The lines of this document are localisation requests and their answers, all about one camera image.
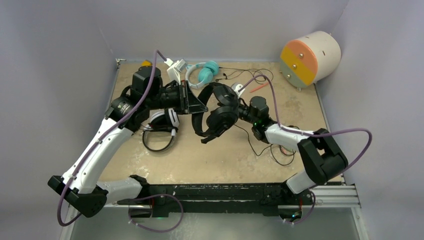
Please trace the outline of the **black headphones with pink mic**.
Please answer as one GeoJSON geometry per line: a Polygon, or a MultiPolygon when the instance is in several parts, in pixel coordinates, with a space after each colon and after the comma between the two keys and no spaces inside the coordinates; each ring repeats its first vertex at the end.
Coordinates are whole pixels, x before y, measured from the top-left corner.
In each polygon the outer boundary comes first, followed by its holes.
{"type": "Polygon", "coordinates": [[[201,143],[208,142],[220,137],[225,131],[229,130],[235,123],[240,120],[238,107],[244,104],[249,107],[250,113],[253,115],[252,133],[257,140],[268,143],[265,131],[268,127],[276,123],[269,115],[269,106],[262,96],[254,96],[250,99],[249,104],[230,86],[222,83],[210,83],[198,95],[198,99],[205,105],[211,96],[215,96],[218,100],[218,107],[210,111],[210,115],[206,118],[208,129],[203,130],[203,113],[195,113],[191,115],[191,123],[196,135],[202,137],[201,143]]]}

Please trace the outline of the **white and black headphones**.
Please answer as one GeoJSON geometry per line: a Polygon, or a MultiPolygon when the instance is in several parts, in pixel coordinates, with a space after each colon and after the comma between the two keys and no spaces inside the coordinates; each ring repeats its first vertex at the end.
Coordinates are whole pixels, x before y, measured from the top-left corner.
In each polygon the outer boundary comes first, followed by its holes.
{"type": "Polygon", "coordinates": [[[154,112],[149,119],[149,123],[142,129],[142,144],[150,152],[161,153],[168,150],[175,141],[180,126],[180,119],[173,108],[154,112]],[[152,149],[147,144],[147,134],[150,132],[170,133],[170,140],[167,145],[161,149],[152,149]]]}

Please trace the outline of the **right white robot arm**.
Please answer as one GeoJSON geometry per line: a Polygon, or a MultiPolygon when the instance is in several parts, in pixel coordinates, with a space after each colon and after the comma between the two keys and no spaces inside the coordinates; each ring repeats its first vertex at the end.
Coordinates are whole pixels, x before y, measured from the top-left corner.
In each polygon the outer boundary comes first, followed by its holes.
{"type": "Polygon", "coordinates": [[[325,128],[301,131],[279,125],[269,115],[266,99],[254,96],[249,103],[239,101],[239,119],[252,124],[254,137],[266,144],[279,145],[299,153],[304,170],[285,181],[280,196],[288,204],[300,198],[301,192],[322,185],[339,175],[348,160],[325,128]]]}

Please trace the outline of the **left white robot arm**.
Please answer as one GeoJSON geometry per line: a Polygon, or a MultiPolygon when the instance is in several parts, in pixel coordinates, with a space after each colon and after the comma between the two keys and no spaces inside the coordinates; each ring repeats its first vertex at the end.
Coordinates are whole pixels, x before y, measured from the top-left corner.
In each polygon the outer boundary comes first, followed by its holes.
{"type": "Polygon", "coordinates": [[[54,175],[48,186],[81,215],[90,218],[107,204],[131,199],[146,203],[149,191],[143,177],[100,182],[99,178],[117,150],[136,133],[152,110],[168,110],[171,114],[205,113],[207,106],[192,92],[186,80],[164,84],[161,71],[142,66],[132,82],[111,102],[100,128],[78,160],[62,175],[54,175]]]}

